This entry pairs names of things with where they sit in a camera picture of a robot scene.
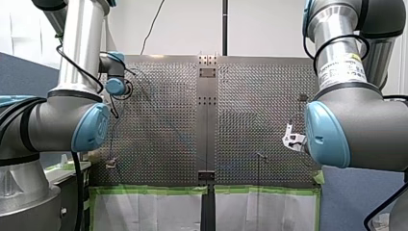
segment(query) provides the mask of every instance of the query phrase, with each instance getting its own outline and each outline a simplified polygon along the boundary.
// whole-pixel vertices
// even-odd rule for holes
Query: white paper
[[[199,231],[201,195],[102,194],[93,230]]]
[[[315,196],[250,192],[217,194],[217,230],[315,231]]]

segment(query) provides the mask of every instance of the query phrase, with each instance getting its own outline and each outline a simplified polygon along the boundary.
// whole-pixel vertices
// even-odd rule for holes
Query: wire
[[[126,100],[126,99],[132,97],[133,90],[134,90],[134,87],[133,87],[132,82],[129,81],[129,80],[127,80],[127,79],[125,79],[125,84],[129,86],[130,92],[129,92],[125,97],[123,97],[123,98],[117,98],[117,97],[113,96],[113,98],[114,98],[115,100],[123,101],[123,100]]]
[[[366,53],[364,54],[364,56],[361,58],[362,60],[366,58],[366,56],[369,54],[370,52],[370,44],[369,42],[363,38],[360,35],[354,35],[354,34],[350,34],[350,35],[343,35],[343,36],[337,36],[334,38],[331,38],[329,40],[327,40],[320,48],[319,50],[316,52],[316,56],[313,59],[313,70],[315,71],[315,74],[318,75],[318,58],[321,54],[321,52],[324,50],[324,48],[326,48],[327,46],[329,46],[333,41],[337,40],[337,39],[345,39],[345,38],[354,38],[357,40],[360,40],[361,42],[363,42],[366,45]]]
[[[153,22],[152,22],[152,24],[151,24],[151,26],[150,26],[149,33],[147,34],[146,38],[144,38],[143,47],[142,47],[142,49],[141,49],[141,51],[140,51],[140,54],[141,54],[141,55],[142,55],[143,52],[144,52],[144,48],[145,48],[145,46],[146,46],[146,42],[147,42],[147,40],[149,39],[150,34],[152,33],[154,23],[156,22],[156,19],[157,19],[157,17],[159,16],[160,10],[162,9],[162,5],[163,5],[164,2],[165,2],[165,0],[162,0],[162,3],[160,4],[159,9],[157,10],[156,15],[154,16]]]
[[[111,56],[111,57],[114,57],[115,61],[120,62],[126,68],[126,64],[118,56],[116,56],[116,55],[114,55],[112,53],[106,52],[106,51],[101,51],[100,53],[101,54],[106,54],[106,55]]]
[[[405,99],[408,101],[408,95],[401,95],[401,94],[392,94],[392,95],[385,95],[384,99]]]
[[[408,190],[408,183],[405,183],[396,193],[394,193],[390,198],[388,198],[384,203],[378,206],[375,210],[373,210],[365,219],[364,219],[364,227],[367,231],[370,231],[369,222],[372,220],[377,214],[391,205],[396,199],[402,196]]]
[[[310,59],[312,59],[312,60],[315,59],[315,57],[313,57],[312,54],[310,54],[309,49],[307,48],[307,42],[306,42],[306,37],[305,36],[303,37],[303,49],[305,50],[306,55],[309,56]]]
[[[82,224],[82,213],[84,212],[84,179],[82,178],[81,163],[79,162],[77,153],[71,152],[71,154],[72,154],[72,159],[74,160],[75,176],[77,180],[77,193],[78,193],[77,216],[76,216],[74,230],[80,231],[81,224]]]
[[[114,126],[112,126],[112,129],[111,129],[111,140],[110,140],[110,145],[109,145],[109,159],[112,159],[112,151],[113,151],[114,136],[115,136],[116,128],[117,128],[117,125],[119,124],[120,120],[124,117],[125,110],[126,110],[126,105],[123,104],[122,111],[121,111],[121,114],[119,116],[119,119],[115,122]]]
[[[118,119],[118,118],[119,118],[119,113],[117,112],[114,99],[112,98],[111,95],[109,95],[109,97],[111,97],[111,102],[112,102],[111,113],[112,113],[112,115],[114,115],[114,117],[115,117],[116,119]]]
[[[315,57],[312,56],[312,54],[309,52],[309,49],[307,48],[307,28],[309,28],[309,17],[310,17],[310,9],[312,8],[312,4],[314,1],[309,1],[309,5],[308,8],[306,9],[307,13],[306,13],[306,32],[303,33],[303,49],[306,53],[306,55],[313,60],[313,69],[315,71],[315,74],[318,75],[318,58],[320,53],[324,50],[324,48],[326,48],[327,46],[329,46],[333,41],[337,40],[337,39],[344,39],[344,38],[355,38],[359,41],[361,41],[362,43],[364,43],[366,45],[366,53],[364,54],[364,56],[361,58],[362,60],[366,58],[366,56],[369,54],[370,52],[370,44],[369,42],[362,36],[360,35],[354,35],[354,34],[350,34],[350,35],[344,35],[344,36],[338,36],[335,38],[332,38],[330,40],[328,40],[327,42],[325,42],[320,48],[319,50],[316,52]]]
[[[13,104],[12,106],[9,107],[8,110],[6,110],[0,115],[0,144],[3,140],[3,137],[7,129],[18,116],[24,113],[26,109],[34,107],[37,104],[47,101],[44,98],[38,98],[38,97],[29,98],[29,99],[30,100],[26,99],[26,100]]]
[[[303,49],[305,50],[306,55],[309,56],[309,58],[311,58],[312,60],[314,60],[315,57],[313,57],[312,54],[310,54],[310,52],[309,52],[309,50],[308,50],[308,48],[307,48],[307,42],[306,42],[307,38],[306,38],[306,35],[307,35],[307,29],[309,28],[309,23],[310,23],[310,21],[309,21],[310,9],[312,8],[313,2],[314,2],[314,1],[309,1],[309,4],[308,4],[308,6],[307,6],[307,10],[306,10],[306,11],[307,11],[307,13],[306,13],[306,32],[303,33]]]
[[[91,75],[89,72],[85,71],[83,68],[81,68],[80,66],[78,66],[75,62],[73,62],[71,59],[69,59],[67,57],[67,55],[64,53],[64,51],[61,49],[63,46],[59,45],[57,46],[57,52],[64,58],[66,59],[70,64],[72,64],[73,66],[75,66],[75,68],[77,68],[79,70],[79,72],[81,72],[82,74],[87,75],[88,77],[90,77],[90,79],[92,79],[93,81],[95,81],[98,85],[100,90],[97,93],[102,92],[102,90],[104,89],[103,84],[93,75]]]

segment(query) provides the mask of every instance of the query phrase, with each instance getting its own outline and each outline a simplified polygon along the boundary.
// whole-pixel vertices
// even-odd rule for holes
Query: sticker
[[[367,82],[361,59],[356,54],[346,54],[327,63],[319,71],[321,89],[346,82]]]

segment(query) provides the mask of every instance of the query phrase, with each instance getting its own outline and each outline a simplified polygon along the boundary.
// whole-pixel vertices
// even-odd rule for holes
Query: perforated metal panel
[[[314,187],[311,159],[282,143],[291,117],[303,132],[300,94],[315,93],[307,59],[218,57],[217,76],[208,78],[218,86],[199,76],[198,57],[132,56],[127,63],[137,73],[127,75],[135,92],[116,102],[124,115],[112,118],[115,133],[100,150],[93,185],[193,186],[198,168],[215,164],[217,184]],[[106,168],[113,158],[116,167]]]
[[[282,143],[291,117],[303,132],[306,102],[299,96],[315,93],[309,61],[220,58],[218,63],[217,183],[311,186],[310,157]]]
[[[135,91],[122,102],[121,119],[111,120],[115,134],[101,148],[93,185],[196,185],[196,60],[127,57]],[[120,114],[122,105],[116,102]],[[106,168],[113,158],[116,167]]]

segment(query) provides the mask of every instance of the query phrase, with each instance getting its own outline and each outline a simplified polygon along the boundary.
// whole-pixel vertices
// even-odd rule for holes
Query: black cable
[[[377,214],[391,205],[396,199],[402,196],[408,190],[408,183],[405,183],[396,193],[394,193],[390,198],[384,201],[380,206],[378,206],[375,210],[373,210],[365,219],[364,219],[364,227],[367,231],[370,231],[369,222],[372,220]]]
[[[128,87],[130,88],[130,92],[129,92],[127,95],[125,95],[123,98],[118,98],[118,97],[116,97],[116,96],[113,96],[113,98],[114,98],[115,100],[123,101],[123,100],[129,99],[130,97],[132,97],[133,90],[134,90],[134,87],[133,87],[132,82],[129,81],[129,80],[127,80],[127,79],[125,79],[125,84],[128,85]]]
[[[81,230],[82,225],[82,213],[84,212],[84,179],[82,177],[81,172],[81,163],[79,162],[79,158],[77,153],[71,152],[72,159],[74,160],[75,166],[75,176],[77,180],[77,193],[78,193],[78,200],[77,200],[77,217],[75,221],[75,231]]]
[[[11,106],[11,110],[9,113],[3,115],[1,114],[1,123],[0,123],[0,144],[3,140],[3,137],[7,131],[7,129],[9,128],[9,126],[12,124],[12,122],[18,117],[20,116],[22,113],[24,113],[24,111],[27,108],[31,108],[37,104],[46,102],[47,100],[44,98],[34,98],[34,100],[32,101],[26,101],[28,103],[23,103],[23,104],[19,104],[20,106]]]
[[[315,57],[310,54],[309,49],[307,48],[307,42],[306,42],[306,37],[303,37],[303,49],[305,50],[305,53],[307,56],[309,56],[310,59],[314,60]]]
[[[405,99],[408,101],[408,95],[402,95],[402,94],[391,94],[391,95],[385,95],[383,96],[384,99]]]
[[[109,95],[109,97],[111,97],[111,102],[112,102],[111,113],[112,113],[112,115],[114,115],[114,117],[116,119],[118,119],[119,118],[119,113],[117,112],[117,109],[116,109],[116,106],[115,106],[115,103],[114,103],[114,99],[112,98],[111,95]]]
[[[93,75],[91,75],[89,72],[85,71],[83,68],[81,68],[80,66],[78,66],[75,62],[73,62],[71,59],[69,59],[67,57],[67,55],[64,53],[63,50],[61,50],[63,46],[59,45],[57,46],[57,52],[64,58],[66,59],[70,64],[72,64],[73,66],[75,66],[75,68],[77,68],[82,74],[87,75],[88,77],[90,77],[90,79],[92,79],[93,81],[95,81],[98,85],[100,90],[97,93],[102,92],[102,90],[104,89],[103,84]]]
[[[380,86],[380,90],[383,90],[384,89],[384,87],[387,85],[387,82],[388,82],[388,73],[387,73],[387,75],[385,76],[385,79],[384,79],[384,82],[382,83],[382,85]]]
[[[306,38],[306,35],[307,35],[307,29],[308,29],[308,27],[309,27],[309,16],[310,16],[310,9],[312,8],[312,4],[313,4],[313,2],[314,1],[309,1],[309,5],[307,6],[307,13],[306,13],[306,31],[305,32],[303,32],[303,49],[305,50],[305,53],[306,53],[306,55],[307,56],[309,56],[309,58],[311,58],[312,60],[314,60],[315,59],[315,57],[313,57],[312,56],[312,54],[310,54],[310,52],[309,52],[309,49],[307,48],[307,38]]]
[[[156,22],[156,19],[157,19],[157,17],[159,16],[160,10],[162,9],[162,5],[163,5],[164,2],[165,2],[165,0],[162,0],[162,3],[160,4],[159,9],[157,10],[156,15],[154,16],[153,22],[152,22],[152,24],[151,24],[151,26],[150,26],[149,33],[147,34],[146,38],[144,38],[143,47],[142,47],[142,49],[141,49],[141,51],[140,51],[140,54],[141,54],[141,55],[142,55],[143,52],[144,52],[144,48],[145,48],[145,46],[146,46],[146,42],[147,42],[147,40],[149,39],[150,34],[152,33],[154,23]]]
[[[118,56],[111,54],[109,52],[106,52],[106,51],[101,51],[100,53],[107,54],[108,56],[114,57],[117,62],[120,62],[126,68],[126,64]]]
[[[39,97],[31,97],[31,98],[26,98],[23,100],[20,100],[18,102],[15,102],[12,104],[9,108],[7,108],[3,113],[0,114],[0,125],[9,117],[11,116],[16,110],[27,106],[31,102],[34,102],[36,100],[40,99]]]
[[[345,39],[345,38],[354,38],[357,40],[360,40],[361,42],[363,42],[366,45],[366,53],[364,54],[364,56],[361,58],[362,60],[366,58],[366,56],[369,54],[370,52],[370,44],[369,42],[363,38],[360,35],[354,35],[354,34],[350,34],[350,35],[343,35],[343,36],[337,36],[334,38],[329,39],[328,41],[326,41],[320,48],[319,50],[316,52],[315,58],[313,59],[313,70],[315,71],[315,74],[318,75],[318,59],[319,59],[319,55],[321,54],[321,52],[324,50],[324,48],[326,48],[327,46],[329,46],[333,41],[337,40],[337,39]]]

